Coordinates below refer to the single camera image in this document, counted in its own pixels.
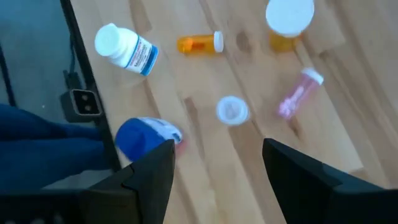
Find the bottle label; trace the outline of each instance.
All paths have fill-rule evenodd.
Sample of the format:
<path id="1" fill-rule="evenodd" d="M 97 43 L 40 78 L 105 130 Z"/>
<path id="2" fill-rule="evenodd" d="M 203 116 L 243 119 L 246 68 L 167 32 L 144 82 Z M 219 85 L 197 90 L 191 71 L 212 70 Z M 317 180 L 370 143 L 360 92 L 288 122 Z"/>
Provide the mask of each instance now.
<path id="1" fill-rule="evenodd" d="M 156 46 L 138 36 L 136 48 L 130 57 L 129 63 L 124 68 L 147 76 L 154 66 L 157 54 Z"/>
<path id="2" fill-rule="evenodd" d="M 192 50 L 203 50 L 205 48 L 205 43 L 193 43 Z"/>

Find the white cap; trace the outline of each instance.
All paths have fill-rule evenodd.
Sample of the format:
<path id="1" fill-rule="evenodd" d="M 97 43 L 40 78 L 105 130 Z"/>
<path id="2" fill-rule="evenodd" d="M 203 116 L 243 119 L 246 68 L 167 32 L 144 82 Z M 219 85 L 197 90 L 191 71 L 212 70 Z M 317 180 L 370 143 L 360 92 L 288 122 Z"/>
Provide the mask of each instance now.
<path id="1" fill-rule="evenodd" d="M 243 124 L 250 117 L 248 105 L 236 96 L 226 96 L 220 99 L 216 114 L 221 122 L 232 126 Z"/>
<path id="2" fill-rule="evenodd" d="M 214 49 L 218 53 L 224 50 L 224 36 L 220 30 L 214 32 Z"/>
<path id="3" fill-rule="evenodd" d="M 302 74 L 306 74 L 308 77 L 315 80 L 319 85 L 323 83 L 323 76 L 320 75 L 314 68 L 304 68 L 301 71 Z"/>
<path id="4" fill-rule="evenodd" d="M 119 52 L 122 46 L 121 36 L 113 23 L 99 29 L 95 35 L 95 50 L 104 57 L 109 57 Z"/>
<path id="5" fill-rule="evenodd" d="M 310 25 L 314 12 L 313 0 L 270 0 L 266 21 L 276 33 L 296 37 Z"/>

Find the orange prescription bottle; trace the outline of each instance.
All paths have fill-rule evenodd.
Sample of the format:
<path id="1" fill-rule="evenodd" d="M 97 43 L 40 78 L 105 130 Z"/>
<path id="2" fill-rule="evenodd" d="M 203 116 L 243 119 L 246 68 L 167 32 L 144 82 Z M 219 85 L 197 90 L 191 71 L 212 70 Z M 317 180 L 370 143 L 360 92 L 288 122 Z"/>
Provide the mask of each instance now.
<path id="1" fill-rule="evenodd" d="M 210 35 L 192 35 L 181 37 L 177 49 L 183 54 L 215 54 L 224 49 L 223 33 L 216 31 Z"/>
<path id="2" fill-rule="evenodd" d="M 266 21 L 271 49 L 275 52 L 293 50 L 310 25 L 314 12 L 313 0 L 269 0 Z"/>

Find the pink pill bottle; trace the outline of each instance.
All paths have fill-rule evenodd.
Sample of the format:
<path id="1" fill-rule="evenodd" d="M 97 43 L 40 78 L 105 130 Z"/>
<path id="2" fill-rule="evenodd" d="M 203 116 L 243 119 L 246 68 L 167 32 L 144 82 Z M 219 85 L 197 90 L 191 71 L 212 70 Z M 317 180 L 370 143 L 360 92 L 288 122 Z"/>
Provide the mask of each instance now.
<path id="1" fill-rule="evenodd" d="M 284 119 L 290 120 L 307 96 L 320 87 L 322 83 L 323 76 L 314 68 L 304 68 L 293 91 L 280 102 L 278 114 Z"/>

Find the floor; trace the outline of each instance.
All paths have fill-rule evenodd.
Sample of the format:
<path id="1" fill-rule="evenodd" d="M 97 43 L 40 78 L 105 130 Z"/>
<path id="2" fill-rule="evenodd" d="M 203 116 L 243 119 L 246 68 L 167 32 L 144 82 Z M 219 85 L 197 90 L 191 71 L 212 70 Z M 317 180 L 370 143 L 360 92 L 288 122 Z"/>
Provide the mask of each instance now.
<path id="1" fill-rule="evenodd" d="M 66 123 L 58 97 L 67 90 L 62 70 L 69 68 L 71 52 L 60 1 L 3 1 L 0 30 L 0 44 L 18 108 L 49 121 Z M 78 63 L 75 70 L 81 74 Z M 0 103 L 8 103 L 2 76 Z M 87 187 L 110 173 L 85 172 L 52 187 Z"/>
<path id="2" fill-rule="evenodd" d="M 113 134 L 131 116 L 160 116 L 184 130 L 165 223 L 285 223 L 261 157 L 264 138 L 398 187 L 396 0 L 315 0 L 303 41 L 284 54 L 269 48 L 264 0 L 71 2 Z M 157 44 L 147 78 L 95 52 L 95 34 L 109 22 Z M 224 33 L 217 57 L 177 52 L 179 37 L 215 30 Z M 286 122 L 275 109 L 303 67 L 315 67 L 325 82 Z M 226 95 L 246 100 L 249 122 L 217 120 Z"/>

